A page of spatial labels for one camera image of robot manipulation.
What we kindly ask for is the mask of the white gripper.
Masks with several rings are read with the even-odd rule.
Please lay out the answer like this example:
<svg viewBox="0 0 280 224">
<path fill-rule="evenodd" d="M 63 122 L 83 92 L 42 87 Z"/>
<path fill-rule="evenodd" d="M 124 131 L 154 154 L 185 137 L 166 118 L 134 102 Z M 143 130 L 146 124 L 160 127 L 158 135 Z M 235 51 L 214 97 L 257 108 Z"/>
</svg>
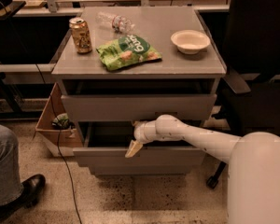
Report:
<svg viewBox="0 0 280 224">
<path fill-rule="evenodd" d="M 134 124 L 133 135 L 135 140 L 130 142 L 125 154 L 126 158 L 133 157 L 143 147 L 143 144 L 157 141 L 160 138 L 156 131 L 155 121 L 137 121 Z"/>
</svg>

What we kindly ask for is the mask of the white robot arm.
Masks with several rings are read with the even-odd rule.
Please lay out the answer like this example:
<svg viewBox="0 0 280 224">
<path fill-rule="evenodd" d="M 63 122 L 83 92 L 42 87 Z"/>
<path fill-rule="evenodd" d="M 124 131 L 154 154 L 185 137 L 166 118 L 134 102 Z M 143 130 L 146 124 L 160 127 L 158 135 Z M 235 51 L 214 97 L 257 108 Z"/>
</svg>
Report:
<svg viewBox="0 0 280 224">
<path fill-rule="evenodd" d="M 171 115 L 134 124 L 130 158 L 153 141 L 185 141 L 229 165 L 228 224 L 280 224 L 280 137 L 243 137 L 188 125 Z"/>
</svg>

